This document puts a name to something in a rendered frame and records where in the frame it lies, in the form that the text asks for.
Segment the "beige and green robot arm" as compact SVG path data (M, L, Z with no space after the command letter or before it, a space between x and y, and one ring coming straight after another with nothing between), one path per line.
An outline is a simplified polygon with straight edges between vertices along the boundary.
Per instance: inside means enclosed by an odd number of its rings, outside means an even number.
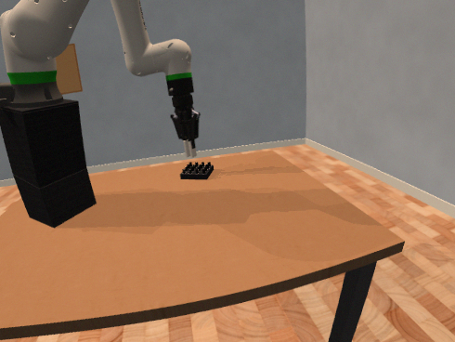
M128 71L136 76L164 72L169 96L193 93L189 46L178 39L151 44L140 0L110 1ZM20 0L1 15L6 72L11 84L0 83L0 108L43 107L63 101L56 80L56 57L67 48L88 2Z

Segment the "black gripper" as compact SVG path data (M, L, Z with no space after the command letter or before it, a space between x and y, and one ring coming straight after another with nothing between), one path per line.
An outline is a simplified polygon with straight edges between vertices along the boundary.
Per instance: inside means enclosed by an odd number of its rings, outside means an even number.
M174 122L178 138L184 142L186 157L193 158L197 156L195 138L199 137L199 118L201 114L195 112L192 107L192 95L172 97L172 101L175 113L171 114L170 117Z

